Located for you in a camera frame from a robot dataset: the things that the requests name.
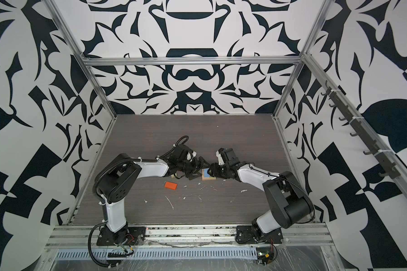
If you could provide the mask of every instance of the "patterned backdrop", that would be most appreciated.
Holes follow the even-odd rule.
[[[0,270],[34,265],[111,121],[39,0],[0,0]]]
[[[89,57],[201,56],[199,49],[216,56],[299,55],[322,2],[56,1]]]
[[[337,0],[312,56],[407,165],[407,0]]]
[[[407,0],[336,0],[312,56],[407,165]],[[323,92],[304,68],[279,117],[316,217],[349,270],[406,270],[407,199]]]
[[[273,113],[293,64],[97,66],[118,114]]]

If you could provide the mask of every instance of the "orange block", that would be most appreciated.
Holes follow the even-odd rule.
[[[172,190],[176,190],[177,186],[178,185],[174,182],[166,182],[166,184],[164,185],[164,187],[172,189]]]

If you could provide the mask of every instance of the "black bracket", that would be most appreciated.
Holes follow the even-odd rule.
[[[237,226],[237,241],[241,244],[257,244],[262,242],[270,244],[271,240],[273,240],[274,244],[282,244],[283,235],[281,228],[264,234],[260,240],[255,240],[252,226]]]
[[[104,234],[106,227],[102,228],[98,240],[96,242],[97,246],[114,245],[114,243],[109,240],[109,235]],[[128,232],[131,234],[127,237],[126,245],[135,245],[138,240],[145,240],[146,227],[128,227]]]

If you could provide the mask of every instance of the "hook rack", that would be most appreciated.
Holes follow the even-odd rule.
[[[380,173],[380,176],[389,176],[392,179],[400,176],[401,173],[395,168],[396,163],[393,162],[391,158],[391,154],[393,154],[393,151],[389,150],[386,146],[378,143],[377,140],[374,139],[373,129],[366,122],[365,118],[362,117],[354,108],[354,106],[346,99],[342,91],[327,90],[325,95],[329,95],[330,99],[334,103],[330,106],[337,107],[344,116],[340,117],[339,120],[349,121],[348,123],[355,131],[355,133],[350,133],[350,135],[352,137],[360,137],[366,147],[368,147],[369,151],[363,151],[363,154],[373,154],[380,165],[383,167],[385,173]]]

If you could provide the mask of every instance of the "metal base frame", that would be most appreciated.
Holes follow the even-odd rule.
[[[145,240],[134,248],[145,248],[146,251],[160,248],[259,248],[269,244],[244,244],[235,242],[237,226],[251,224],[206,224],[206,225],[129,225],[130,227],[146,227]],[[49,238],[42,253],[36,271],[47,271],[60,250],[76,251],[87,249],[88,234],[93,225],[57,226]],[[103,248],[104,252],[118,249],[116,246],[97,246],[99,231],[92,236],[94,251]],[[326,256],[326,264],[331,271],[344,270],[325,223],[294,224],[282,229],[283,246],[320,246]]]

